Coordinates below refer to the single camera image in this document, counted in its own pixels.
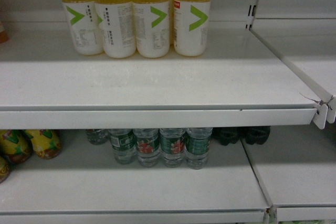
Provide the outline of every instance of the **plastic bottle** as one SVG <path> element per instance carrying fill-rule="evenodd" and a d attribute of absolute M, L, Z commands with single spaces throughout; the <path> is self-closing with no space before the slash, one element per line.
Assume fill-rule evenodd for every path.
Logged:
<path fill-rule="evenodd" d="M 4 25 L 0 21 L 0 44 L 9 40 Z"/>
<path fill-rule="evenodd" d="M 138 161 L 144 167 L 154 166 L 160 156 L 159 129 L 133 129 Z"/>
<path fill-rule="evenodd" d="M 0 130 L 0 154 L 10 164 L 18 164 L 30 157 L 32 149 L 20 130 Z"/>
<path fill-rule="evenodd" d="M 96 55 L 103 52 L 95 0 L 62 1 L 76 51 L 82 55 Z"/>
<path fill-rule="evenodd" d="M 169 0 L 169 44 L 174 44 L 174 0 Z"/>
<path fill-rule="evenodd" d="M 160 152 L 165 166 L 181 165 L 184 158 L 184 137 L 183 128 L 160 129 Z"/>
<path fill-rule="evenodd" d="M 97 0 L 99 28 L 105 53 L 125 58 L 135 53 L 132 0 Z"/>
<path fill-rule="evenodd" d="M 206 48 L 210 0 L 174 1 L 174 47 L 185 56 L 201 55 Z"/>
<path fill-rule="evenodd" d="M 169 50 L 169 0 L 133 0 L 137 49 L 157 58 Z"/>
<path fill-rule="evenodd" d="M 109 131 L 115 160 L 119 164 L 132 163 L 137 154 L 132 129 L 110 129 Z"/>
<path fill-rule="evenodd" d="M 106 129 L 87 129 L 85 133 L 89 142 L 93 145 L 104 144 L 110 139 L 110 132 Z"/>
<path fill-rule="evenodd" d="M 25 130 L 33 150 L 43 159 L 52 159 L 61 152 L 61 142 L 53 130 Z"/>
<path fill-rule="evenodd" d="M 188 128 L 187 134 L 185 144 L 187 165 L 192 169 L 199 170 L 208 161 L 212 128 Z"/>

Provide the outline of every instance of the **juice bottle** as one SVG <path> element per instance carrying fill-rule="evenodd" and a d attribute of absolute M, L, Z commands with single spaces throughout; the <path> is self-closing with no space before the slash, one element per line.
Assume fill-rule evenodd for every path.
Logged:
<path fill-rule="evenodd" d="M 174 0 L 169 0 L 169 44 L 174 44 Z"/>
<path fill-rule="evenodd" d="M 96 0 L 105 53 L 124 58 L 135 53 L 132 0 Z"/>
<path fill-rule="evenodd" d="M 185 56 L 197 56 L 206 47 L 210 0 L 174 1 L 174 47 Z"/>
<path fill-rule="evenodd" d="M 139 53 L 164 56 L 169 50 L 169 0 L 133 0 L 133 10 Z"/>
<path fill-rule="evenodd" d="M 62 1 L 76 51 L 83 55 L 103 52 L 95 0 Z"/>

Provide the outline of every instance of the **shelf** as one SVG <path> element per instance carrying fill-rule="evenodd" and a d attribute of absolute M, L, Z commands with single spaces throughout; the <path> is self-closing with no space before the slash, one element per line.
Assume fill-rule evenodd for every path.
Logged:
<path fill-rule="evenodd" d="M 261 222 L 269 207 L 240 143 L 212 141 L 207 166 L 192 170 L 185 162 L 178 168 L 119 165 L 109 143 L 91 145 L 80 130 L 63 131 L 62 139 L 58 157 L 34 155 L 1 184 L 0 222 L 54 215 L 110 223 L 124 217 L 123 223 Z"/>
<path fill-rule="evenodd" d="M 264 145 L 245 144 L 278 221 L 336 219 L 335 137 L 315 125 L 274 126 Z"/>
<path fill-rule="evenodd" d="M 81 56 L 67 31 L 0 46 L 2 128 L 309 124 L 319 98 L 253 34 L 211 22 L 206 53 Z"/>

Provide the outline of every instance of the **bottle label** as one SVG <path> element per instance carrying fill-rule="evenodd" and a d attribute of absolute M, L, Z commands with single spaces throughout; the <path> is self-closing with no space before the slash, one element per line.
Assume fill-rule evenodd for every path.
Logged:
<path fill-rule="evenodd" d="M 103 34 L 105 51 L 135 51 L 132 2 L 123 4 L 96 4 L 99 28 Z"/>
<path fill-rule="evenodd" d="M 101 44 L 94 2 L 63 3 L 71 36 L 77 47 Z"/>
<path fill-rule="evenodd" d="M 169 48 L 169 1 L 133 7 L 137 46 L 149 51 Z"/>
<path fill-rule="evenodd" d="M 136 137 L 136 139 L 137 144 L 135 147 L 141 153 L 155 152 L 160 146 L 160 139 L 158 134 L 148 138 Z"/>
<path fill-rule="evenodd" d="M 135 145 L 133 132 L 130 131 L 125 135 L 111 136 L 112 148 L 117 151 L 127 151 Z"/>
<path fill-rule="evenodd" d="M 188 135 L 185 147 L 189 153 L 201 155 L 209 151 L 209 143 L 210 137 L 204 139 L 196 139 Z"/>
<path fill-rule="evenodd" d="M 184 135 L 176 138 L 160 136 L 160 145 L 163 152 L 168 154 L 181 153 L 184 150 Z"/>
<path fill-rule="evenodd" d="M 192 54 L 206 47 L 210 2 L 174 1 L 174 46 Z"/>

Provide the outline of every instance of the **white label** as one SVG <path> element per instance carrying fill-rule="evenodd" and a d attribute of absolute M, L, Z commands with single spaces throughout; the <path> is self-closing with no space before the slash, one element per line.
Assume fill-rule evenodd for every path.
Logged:
<path fill-rule="evenodd" d="M 210 2 L 174 1 L 174 47 L 182 55 L 204 52 L 207 40 Z"/>
<path fill-rule="evenodd" d="M 169 50 L 169 1 L 133 3 L 133 7 L 139 53 L 149 58 L 164 56 Z"/>
<path fill-rule="evenodd" d="M 123 58 L 135 52 L 132 2 L 96 4 L 104 51 L 110 57 Z"/>
<path fill-rule="evenodd" d="M 63 3 L 73 43 L 81 54 L 102 52 L 94 2 Z"/>

